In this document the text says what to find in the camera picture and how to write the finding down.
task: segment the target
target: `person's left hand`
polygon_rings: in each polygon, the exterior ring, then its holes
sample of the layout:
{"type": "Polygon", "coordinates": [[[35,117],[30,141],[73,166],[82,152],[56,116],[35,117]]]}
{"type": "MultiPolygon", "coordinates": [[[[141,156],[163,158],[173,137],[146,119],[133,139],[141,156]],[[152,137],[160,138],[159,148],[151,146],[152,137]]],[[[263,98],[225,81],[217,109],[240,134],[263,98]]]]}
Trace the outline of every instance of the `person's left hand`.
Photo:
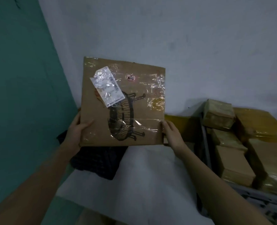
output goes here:
{"type": "Polygon", "coordinates": [[[65,152],[68,152],[71,157],[76,155],[80,151],[80,137],[81,131],[93,124],[94,120],[88,123],[80,123],[80,112],[76,115],[72,123],[68,128],[68,132],[66,133],[66,137],[64,142],[61,144],[61,148],[64,149],[65,152]]]}

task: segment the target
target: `finger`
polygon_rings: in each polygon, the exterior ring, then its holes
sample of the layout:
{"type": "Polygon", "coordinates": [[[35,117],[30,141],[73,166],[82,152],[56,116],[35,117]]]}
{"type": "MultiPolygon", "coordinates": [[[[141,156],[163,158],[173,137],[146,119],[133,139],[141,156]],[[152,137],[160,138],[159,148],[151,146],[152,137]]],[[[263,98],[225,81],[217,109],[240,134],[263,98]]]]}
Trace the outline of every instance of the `finger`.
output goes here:
{"type": "Polygon", "coordinates": [[[79,123],[80,121],[80,111],[78,112],[78,114],[74,117],[74,120],[72,121],[72,123],[70,124],[70,126],[75,126],[79,123]]]}
{"type": "Polygon", "coordinates": [[[95,120],[92,120],[92,121],[87,122],[87,123],[81,123],[81,124],[77,125],[77,128],[79,128],[80,130],[85,129],[85,128],[91,126],[94,123],[94,121],[95,120]]]}
{"type": "Polygon", "coordinates": [[[164,134],[170,131],[170,126],[166,121],[161,121],[161,124],[162,124],[162,131],[164,134]]]}
{"type": "Polygon", "coordinates": [[[173,130],[173,131],[174,131],[174,130],[178,130],[177,127],[174,125],[173,122],[167,121],[167,123],[168,123],[169,127],[171,128],[171,130],[173,130]]]}

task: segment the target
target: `black printed drawing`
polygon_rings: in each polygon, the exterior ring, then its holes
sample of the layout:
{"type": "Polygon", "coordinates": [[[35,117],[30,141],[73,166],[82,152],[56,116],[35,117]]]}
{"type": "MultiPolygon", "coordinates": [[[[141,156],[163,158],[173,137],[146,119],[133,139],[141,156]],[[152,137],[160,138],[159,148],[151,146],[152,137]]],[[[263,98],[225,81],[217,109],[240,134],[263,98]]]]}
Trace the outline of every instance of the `black printed drawing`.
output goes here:
{"type": "Polygon", "coordinates": [[[108,120],[108,126],[111,135],[119,140],[126,140],[128,137],[136,141],[136,136],[144,137],[145,133],[134,131],[134,111],[133,102],[144,99],[146,97],[143,94],[140,97],[136,97],[136,93],[127,94],[123,92],[125,99],[109,107],[110,114],[108,120]]]}

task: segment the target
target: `black fabric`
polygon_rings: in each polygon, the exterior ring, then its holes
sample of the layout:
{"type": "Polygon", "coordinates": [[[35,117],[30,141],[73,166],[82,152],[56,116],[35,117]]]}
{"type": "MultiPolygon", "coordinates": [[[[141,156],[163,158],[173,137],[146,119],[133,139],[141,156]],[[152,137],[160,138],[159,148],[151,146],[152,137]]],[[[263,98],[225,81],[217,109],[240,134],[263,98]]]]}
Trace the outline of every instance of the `black fabric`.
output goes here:
{"type": "MultiPolygon", "coordinates": [[[[60,144],[64,141],[66,133],[67,131],[57,137],[60,144]]],[[[77,170],[88,170],[102,178],[112,180],[127,148],[128,146],[82,147],[70,163],[77,170]]]]}

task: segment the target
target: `person's right hand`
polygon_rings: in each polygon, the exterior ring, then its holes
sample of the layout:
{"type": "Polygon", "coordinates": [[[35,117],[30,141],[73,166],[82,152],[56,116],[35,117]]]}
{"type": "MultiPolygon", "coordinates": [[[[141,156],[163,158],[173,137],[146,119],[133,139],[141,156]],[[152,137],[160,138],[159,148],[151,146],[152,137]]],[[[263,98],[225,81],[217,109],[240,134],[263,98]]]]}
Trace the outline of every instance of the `person's right hand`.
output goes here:
{"type": "Polygon", "coordinates": [[[183,153],[188,150],[179,130],[171,121],[162,121],[163,133],[167,136],[169,146],[173,149],[178,158],[182,158],[183,153]]]}

